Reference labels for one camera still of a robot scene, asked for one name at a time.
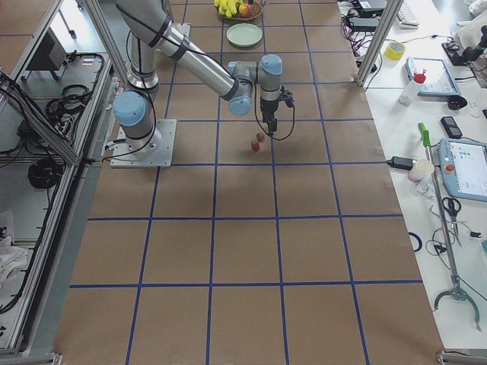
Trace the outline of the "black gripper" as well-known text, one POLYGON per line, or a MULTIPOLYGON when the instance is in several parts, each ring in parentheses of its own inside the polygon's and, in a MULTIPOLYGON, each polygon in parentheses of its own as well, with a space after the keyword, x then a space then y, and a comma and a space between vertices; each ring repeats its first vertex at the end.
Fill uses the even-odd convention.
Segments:
POLYGON ((281 102, 284 102, 287 107, 292 108, 294 106, 293 93, 283 86, 275 90, 260 89, 259 107, 263 121, 267 122, 269 134, 274 134, 277 131, 275 112, 278 110, 281 102))

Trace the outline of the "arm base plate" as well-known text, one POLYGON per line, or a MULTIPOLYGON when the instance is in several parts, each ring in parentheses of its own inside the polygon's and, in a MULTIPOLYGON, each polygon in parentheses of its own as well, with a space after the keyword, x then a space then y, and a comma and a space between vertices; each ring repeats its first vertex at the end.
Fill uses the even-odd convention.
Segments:
POLYGON ((117 138, 125 141, 114 146, 115 157, 110 160, 110 166, 112 168, 171 167, 176 131, 177 120, 159 119, 156 132, 145 144, 145 140, 127 139, 122 127, 119 127, 117 138))

